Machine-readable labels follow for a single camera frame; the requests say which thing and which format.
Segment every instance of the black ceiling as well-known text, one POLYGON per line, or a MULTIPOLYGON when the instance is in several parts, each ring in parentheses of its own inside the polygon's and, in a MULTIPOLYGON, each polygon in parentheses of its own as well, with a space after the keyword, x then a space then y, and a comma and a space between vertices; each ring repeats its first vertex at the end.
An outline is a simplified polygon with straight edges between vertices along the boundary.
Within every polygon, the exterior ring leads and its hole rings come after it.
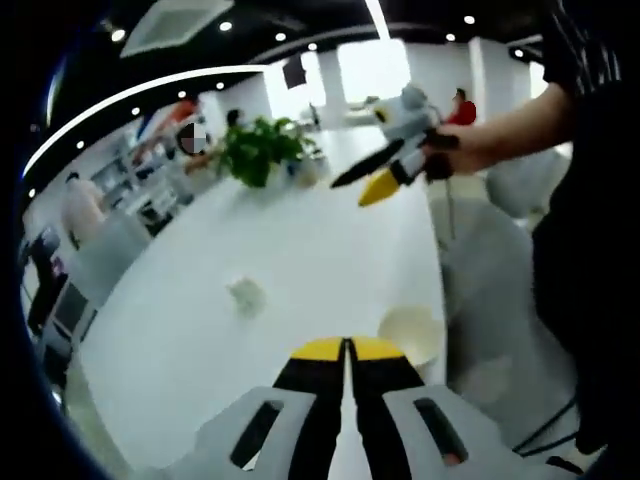
MULTIPOLYGON (((153 0, 115 0, 109 8, 94 17, 94 25, 108 19, 113 25, 130 32, 139 19, 154 3, 153 0)), ((538 0, 381 0, 387 23, 410 23, 424 28, 392 29, 392 37, 414 42, 444 43, 444 35, 453 32, 457 41, 468 41, 482 36, 509 42, 537 33, 536 10, 538 0), (466 25, 465 15, 476 18, 475 25, 466 25)), ((66 66, 60 91, 53 109, 52 123, 44 128, 44 102, 32 102, 40 110, 32 117, 40 131, 32 135, 30 151, 64 125, 71 118, 91 105, 119 91, 171 73, 217 65, 245 64, 257 55, 281 44, 275 34, 284 31, 287 42, 323 32, 358 25, 371 25, 371 17, 364 0, 236 0, 233 7, 202 29, 186 45, 166 48, 120 58, 122 43, 113 43, 102 28, 89 28, 85 19, 85 33, 75 38, 73 48, 68 49, 66 66), (295 21, 295 29, 283 27, 278 18, 295 21), (233 22, 233 29, 220 32, 218 24, 224 20, 233 22)), ((375 33, 350 36, 376 38, 375 33)), ((317 42, 319 50, 335 48, 344 40, 333 38, 317 42)), ((270 63, 277 56, 269 58, 270 63)), ((228 87, 245 76, 230 75, 223 79, 228 87)), ((180 85, 156 88, 105 109, 91 117, 77 129, 76 135, 66 135, 37 162, 27 176, 29 186, 43 188, 57 172, 77 154, 76 138, 86 145, 131 120, 132 106, 145 111, 176 101, 176 91, 189 92, 213 90, 220 78, 188 80, 180 85)))

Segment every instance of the black sleeve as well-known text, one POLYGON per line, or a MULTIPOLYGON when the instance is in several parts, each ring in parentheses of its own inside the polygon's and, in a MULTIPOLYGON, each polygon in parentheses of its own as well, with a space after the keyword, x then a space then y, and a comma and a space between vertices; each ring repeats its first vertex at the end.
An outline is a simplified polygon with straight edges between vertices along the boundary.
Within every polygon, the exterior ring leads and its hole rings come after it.
POLYGON ((542 17, 542 55, 544 79, 557 83, 573 95, 578 75, 577 58, 566 36, 566 19, 557 10, 546 12, 542 17))

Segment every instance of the white paper cup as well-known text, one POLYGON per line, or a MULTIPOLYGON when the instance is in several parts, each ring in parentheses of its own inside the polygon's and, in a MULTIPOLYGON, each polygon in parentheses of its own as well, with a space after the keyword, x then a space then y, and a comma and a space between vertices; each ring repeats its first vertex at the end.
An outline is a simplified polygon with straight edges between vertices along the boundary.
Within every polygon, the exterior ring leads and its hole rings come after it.
POLYGON ((402 305, 390 309, 380 322, 378 337, 402 350, 419 370, 438 356, 444 325, 436 322, 425 306, 402 305))

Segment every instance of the person's hand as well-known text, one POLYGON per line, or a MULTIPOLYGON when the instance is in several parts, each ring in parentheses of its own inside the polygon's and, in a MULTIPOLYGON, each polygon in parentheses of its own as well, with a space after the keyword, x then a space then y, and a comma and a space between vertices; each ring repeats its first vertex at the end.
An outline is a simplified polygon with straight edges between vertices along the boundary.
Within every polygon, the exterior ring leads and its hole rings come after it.
POLYGON ((423 145, 422 151, 425 154, 425 162, 436 153, 447 155, 453 173, 470 175, 488 166, 487 155, 482 151, 480 143, 476 140, 479 137, 476 133, 478 127, 460 125, 442 125, 437 132, 441 135, 454 135, 459 139, 459 145, 454 149, 438 148, 431 145, 423 145))

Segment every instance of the ceiling light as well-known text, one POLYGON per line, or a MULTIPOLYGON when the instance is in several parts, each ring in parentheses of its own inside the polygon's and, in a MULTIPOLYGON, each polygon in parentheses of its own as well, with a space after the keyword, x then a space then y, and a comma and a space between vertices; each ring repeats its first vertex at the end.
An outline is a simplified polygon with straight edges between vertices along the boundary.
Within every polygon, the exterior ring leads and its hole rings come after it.
POLYGON ((96 113, 104 110, 107 107, 110 107, 114 103, 124 100, 125 98, 129 98, 133 95, 137 95, 138 93, 151 90, 152 88, 188 80, 190 78, 208 77, 212 75, 221 75, 227 73, 264 73, 267 68, 267 65, 226 65, 223 67, 199 68, 197 70, 188 70, 186 72, 179 72, 160 78, 155 78, 153 80, 149 80, 148 82, 144 82, 139 85, 127 88, 126 90, 118 92, 115 95, 105 98, 104 100, 89 107, 80 115, 65 123, 62 127, 60 127, 60 129, 56 130, 49 138, 47 138, 45 142, 42 143, 42 145, 40 145, 40 147, 38 147, 34 154, 31 155, 31 158, 29 158, 29 161, 27 161, 27 164, 22 171, 22 176, 24 177, 29 169, 33 167, 33 165, 35 165, 35 163, 40 159, 40 157, 42 157, 42 155, 44 155, 45 152, 49 150, 54 143, 56 143, 63 136, 69 133, 73 128, 80 125, 92 115, 95 115, 96 113))
POLYGON ((124 38, 124 36, 126 34, 127 34, 127 32, 125 32, 121 28, 119 28, 117 30, 114 30, 113 33, 111 34, 111 41, 112 42, 119 42, 124 38))
POLYGON ((389 35, 389 28, 387 27, 387 22, 384 20, 382 8, 380 7, 380 1, 364 0, 364 3, 367 4, 369 14, 371 15, 373 24, 376 26, 376 31, 378 32, 380 40, 391 40, 391 36, 389 35))

